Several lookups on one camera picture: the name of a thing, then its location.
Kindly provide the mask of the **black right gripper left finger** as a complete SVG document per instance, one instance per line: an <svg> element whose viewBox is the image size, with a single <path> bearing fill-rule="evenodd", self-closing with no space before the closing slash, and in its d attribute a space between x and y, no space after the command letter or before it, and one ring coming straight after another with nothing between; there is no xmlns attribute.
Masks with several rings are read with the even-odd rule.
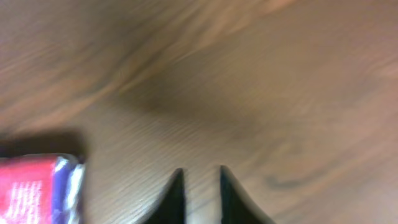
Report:
<svg viewBox="0 0 398 224"><path fill-rule="evenodd" d="M176 169L142 224L186 224L184 170Z"/></svg>

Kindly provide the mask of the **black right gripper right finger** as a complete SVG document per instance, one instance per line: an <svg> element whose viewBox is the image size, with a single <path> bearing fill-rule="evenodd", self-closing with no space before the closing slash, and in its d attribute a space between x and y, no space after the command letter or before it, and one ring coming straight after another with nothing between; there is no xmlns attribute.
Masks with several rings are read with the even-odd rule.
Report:
<svg viewBox="0 0 398 224"><path fill-rule="evenodd" d="M227 166L220 166L222 224L275 224L249 197Z"/></svg>

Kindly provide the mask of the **purple red pad packet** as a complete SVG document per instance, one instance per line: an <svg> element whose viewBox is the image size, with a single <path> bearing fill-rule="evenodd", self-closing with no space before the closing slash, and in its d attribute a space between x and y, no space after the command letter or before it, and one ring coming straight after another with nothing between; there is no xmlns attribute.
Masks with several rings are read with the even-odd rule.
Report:
<svg viewBox="0 0 398 224"><path fill-rule="evenodd" d="M81 224L85 165L69 154L1 159L2 224Z"/></svg>

